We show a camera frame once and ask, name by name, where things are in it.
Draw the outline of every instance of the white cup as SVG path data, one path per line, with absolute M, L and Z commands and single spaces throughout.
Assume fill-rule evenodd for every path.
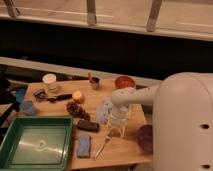
M 58 90 L 57 78 L 55 74 L 46 74 L 43 76 L 42 80 L 50 92 L 55 93 Z

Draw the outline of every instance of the green tray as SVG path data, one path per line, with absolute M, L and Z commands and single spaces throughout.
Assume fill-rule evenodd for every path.
M 65 170 L 72 117 L 17 117 L 0 147 L 0 170 Z

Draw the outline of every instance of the dark fabric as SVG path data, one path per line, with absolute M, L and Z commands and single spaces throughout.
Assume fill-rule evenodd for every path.
M 0 74 L 0 88 L 7 89 L 10 86 L 10 82 Z

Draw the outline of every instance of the red bowl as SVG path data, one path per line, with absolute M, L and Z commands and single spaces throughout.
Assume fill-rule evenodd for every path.
M 115 87 L 116 89 L 121 89 L 126 87 L 135 88 L 135 81 L 128 76 L 119 76 L 115 80 Z

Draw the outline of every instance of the grapes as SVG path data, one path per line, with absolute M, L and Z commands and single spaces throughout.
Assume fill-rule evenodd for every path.
M 71 116 L 90 121 L 89 113 L 87 113 L 81 106 L 78 106 L 74 101 L 69 101 L 66 107 Z

